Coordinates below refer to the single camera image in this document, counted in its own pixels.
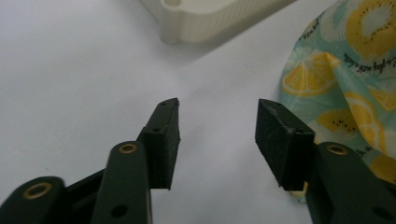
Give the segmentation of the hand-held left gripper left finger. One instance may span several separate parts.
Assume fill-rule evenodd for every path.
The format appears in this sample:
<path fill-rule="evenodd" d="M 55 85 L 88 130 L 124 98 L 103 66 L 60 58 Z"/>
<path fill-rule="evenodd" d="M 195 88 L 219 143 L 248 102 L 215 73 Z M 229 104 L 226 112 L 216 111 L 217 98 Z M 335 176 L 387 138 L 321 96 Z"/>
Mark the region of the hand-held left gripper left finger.
<path fill-rule="evenodd" d="M 177 98 L 158 103 L 137 138 L 147 152 L 152 189 L 170 189 L 172 185 L 180 142 L 178 108 Z"/>

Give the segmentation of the fruit-print cloth bag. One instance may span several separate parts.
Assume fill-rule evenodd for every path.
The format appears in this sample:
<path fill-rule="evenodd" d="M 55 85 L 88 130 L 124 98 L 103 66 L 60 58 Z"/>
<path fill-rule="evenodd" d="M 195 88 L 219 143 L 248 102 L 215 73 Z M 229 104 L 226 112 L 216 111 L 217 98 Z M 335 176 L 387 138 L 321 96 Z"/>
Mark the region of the fruit-print cloth bag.
<path fill-rule="evenodd" d="M 280 102 L 316 143 L 352 148 L 396 186 L 396 0 L 336 0 L 296 41 Z"/>

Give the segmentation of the white plastic tray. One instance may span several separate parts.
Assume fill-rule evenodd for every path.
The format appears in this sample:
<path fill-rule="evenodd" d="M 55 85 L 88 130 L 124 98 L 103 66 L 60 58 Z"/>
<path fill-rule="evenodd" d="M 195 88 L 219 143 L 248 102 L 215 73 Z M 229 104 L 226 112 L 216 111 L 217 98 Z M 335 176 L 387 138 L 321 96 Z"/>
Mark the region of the white plastic tray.
<path fill-rule="evenodd" d="M 236 35 L 296 0 L 139 0 L 160 26 L 160 39 L 205 43 Z"/>

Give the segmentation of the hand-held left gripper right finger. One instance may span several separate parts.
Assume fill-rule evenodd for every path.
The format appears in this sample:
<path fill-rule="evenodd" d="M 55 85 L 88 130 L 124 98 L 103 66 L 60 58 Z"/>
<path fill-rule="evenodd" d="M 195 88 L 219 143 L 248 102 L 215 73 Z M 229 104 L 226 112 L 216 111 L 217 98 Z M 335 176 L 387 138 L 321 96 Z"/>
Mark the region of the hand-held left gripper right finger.
<path fill-rule="evenodd" d="M 280 103 L 260 99 L 256 144 L 284 190 L 302 190 L 314 155 L 315 132 Z"/>

